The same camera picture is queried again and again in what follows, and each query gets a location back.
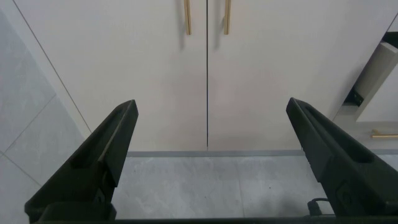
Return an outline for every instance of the cabinet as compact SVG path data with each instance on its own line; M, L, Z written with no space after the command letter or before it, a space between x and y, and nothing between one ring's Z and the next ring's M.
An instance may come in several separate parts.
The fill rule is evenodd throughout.
M16 0L93 131L135 99L130 151L206 150L206 1Z
M123 101L130 151L300 149L290 97L333 119L398 1L15 0L88 127Z
M397 1L208 2L208 150L300 149L290 97L333 119Z

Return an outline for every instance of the marble floor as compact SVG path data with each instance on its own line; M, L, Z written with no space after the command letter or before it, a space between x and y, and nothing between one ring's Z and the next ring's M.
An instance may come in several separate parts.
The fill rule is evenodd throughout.
M398 156L380 157L398 169ZM112 203L117 218L302 217L317 197L303 156L130 157Z

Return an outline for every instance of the gold rod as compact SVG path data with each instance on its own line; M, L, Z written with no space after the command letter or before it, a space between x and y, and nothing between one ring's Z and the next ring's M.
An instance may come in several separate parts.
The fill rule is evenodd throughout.
M225 0L225 15L224 15L224 34L229 34L229 26L231 24L231 0Z
M374 134L371 134L371 138L398 138L398 134L381 134L378 130L372 130Z
M184 8L185 8L185 25L187 30L187 35L192 34L191 30L191 7L189 0L184 0Z

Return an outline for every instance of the wall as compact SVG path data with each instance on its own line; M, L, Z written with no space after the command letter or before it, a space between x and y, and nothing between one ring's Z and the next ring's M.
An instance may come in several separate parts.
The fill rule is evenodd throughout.
M28 223L25 202L82 142L31 52L0 11L0 223Z

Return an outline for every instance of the gray wall tile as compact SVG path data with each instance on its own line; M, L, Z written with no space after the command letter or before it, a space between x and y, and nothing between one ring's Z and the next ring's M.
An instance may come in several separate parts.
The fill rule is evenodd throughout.
M6 151L54 94L0 11L0 151Z
M242 217L236 173L230 158L127 158L116 218Z
M76 124L54 97L6 151L6 156L44 184L82 142Z
M39 187L7 157L0 157L0 223L29 223L24 205Z

